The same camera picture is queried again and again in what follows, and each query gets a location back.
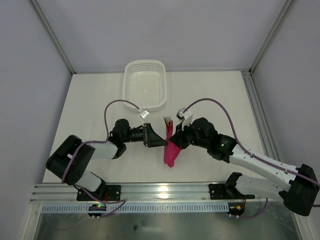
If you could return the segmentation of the silver fork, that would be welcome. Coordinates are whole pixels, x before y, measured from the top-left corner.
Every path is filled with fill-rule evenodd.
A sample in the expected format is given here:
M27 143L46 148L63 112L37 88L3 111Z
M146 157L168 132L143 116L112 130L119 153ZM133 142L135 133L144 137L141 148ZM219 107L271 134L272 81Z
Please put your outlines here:
M166 121L167 121L168 127L170 128L172 126L172 124L173 124L172 117L171 116L167 116L166 117Z

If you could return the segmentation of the gold spoon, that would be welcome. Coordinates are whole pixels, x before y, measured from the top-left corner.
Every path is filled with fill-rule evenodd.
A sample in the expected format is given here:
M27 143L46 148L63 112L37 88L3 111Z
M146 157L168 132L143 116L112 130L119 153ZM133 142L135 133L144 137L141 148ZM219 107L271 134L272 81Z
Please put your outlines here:
M164 119L164 122L165 122L166 127L169 128L170 125L171 125L170 117L165 116L163 119Z

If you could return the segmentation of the magenta paper napkin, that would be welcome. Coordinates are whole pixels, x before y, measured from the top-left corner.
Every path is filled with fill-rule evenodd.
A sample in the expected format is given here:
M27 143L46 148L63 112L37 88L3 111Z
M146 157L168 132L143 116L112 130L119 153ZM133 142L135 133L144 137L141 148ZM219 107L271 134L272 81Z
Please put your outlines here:
M173 135L173 125L166 127L166 141L167 145L164 147L163 152L163 162L169 167L173 168L175 165L175 160L180 154L181 149L170 141Z

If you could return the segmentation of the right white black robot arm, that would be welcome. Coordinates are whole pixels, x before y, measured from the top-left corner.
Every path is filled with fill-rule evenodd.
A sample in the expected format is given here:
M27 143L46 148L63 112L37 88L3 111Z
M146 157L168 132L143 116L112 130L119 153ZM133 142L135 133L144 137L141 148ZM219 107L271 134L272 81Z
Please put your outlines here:
M235 138L218 133L204 117L190 125L180 123L169 140L181 150L190 145L204 148L212 158L240 166L260 176L254 178L233 172L224 184L230 198L260 196L279 201L298 215L310 215L320 190L320 184L310 166L302 164L296 167L250 151Z

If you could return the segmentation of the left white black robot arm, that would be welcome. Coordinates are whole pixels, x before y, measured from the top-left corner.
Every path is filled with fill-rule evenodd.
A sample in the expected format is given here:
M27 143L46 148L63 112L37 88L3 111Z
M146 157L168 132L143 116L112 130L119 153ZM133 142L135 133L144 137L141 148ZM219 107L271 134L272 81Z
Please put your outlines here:
M153 130L150 123L130 127L122 118L115 122L108 139L105 141L82 141L76 135L70 135L49 157L46 169L58 177L64 184L78 190L78 201L99 200L120 201L120 188L112 190L111 186L87 170L92 159L120 158L126 151L126 143L142 142L147 148L162 147L168 143Z

